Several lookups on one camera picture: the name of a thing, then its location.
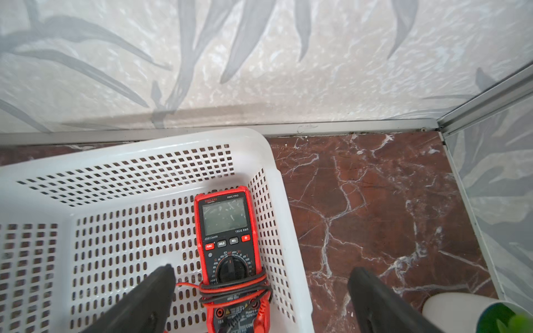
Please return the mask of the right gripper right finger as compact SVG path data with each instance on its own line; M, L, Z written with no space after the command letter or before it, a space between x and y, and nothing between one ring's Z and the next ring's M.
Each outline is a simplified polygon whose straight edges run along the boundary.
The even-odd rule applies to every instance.
M372 272L355 267L348 292L361 332L440 332Z

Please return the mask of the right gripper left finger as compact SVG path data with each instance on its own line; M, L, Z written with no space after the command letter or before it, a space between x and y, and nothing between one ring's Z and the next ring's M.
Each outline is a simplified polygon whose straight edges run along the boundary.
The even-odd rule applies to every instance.
M175 288L172 265L160 266L85 331L164 332Z

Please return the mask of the small red multimeter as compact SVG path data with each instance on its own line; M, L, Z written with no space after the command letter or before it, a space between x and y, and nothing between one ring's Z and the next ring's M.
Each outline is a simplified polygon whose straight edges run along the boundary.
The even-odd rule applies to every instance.
M268 332L272 287L260 259L251 193L241 186L194 199L209 332Z

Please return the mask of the white plastic basket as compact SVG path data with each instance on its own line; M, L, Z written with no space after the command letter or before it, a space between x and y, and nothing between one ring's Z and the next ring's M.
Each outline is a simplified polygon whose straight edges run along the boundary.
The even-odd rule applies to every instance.
M197 284L194 199L248 187L272 332L312 332L312 299L268 141L216 130L1 168L1 331L82 332L159 266Z

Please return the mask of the small potted pink flowers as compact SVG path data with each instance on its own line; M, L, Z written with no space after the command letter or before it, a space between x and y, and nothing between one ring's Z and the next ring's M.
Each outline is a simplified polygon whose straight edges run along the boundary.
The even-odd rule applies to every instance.
M423 316L443 332L531 332L532 313L508 301L448 292L430 297Z

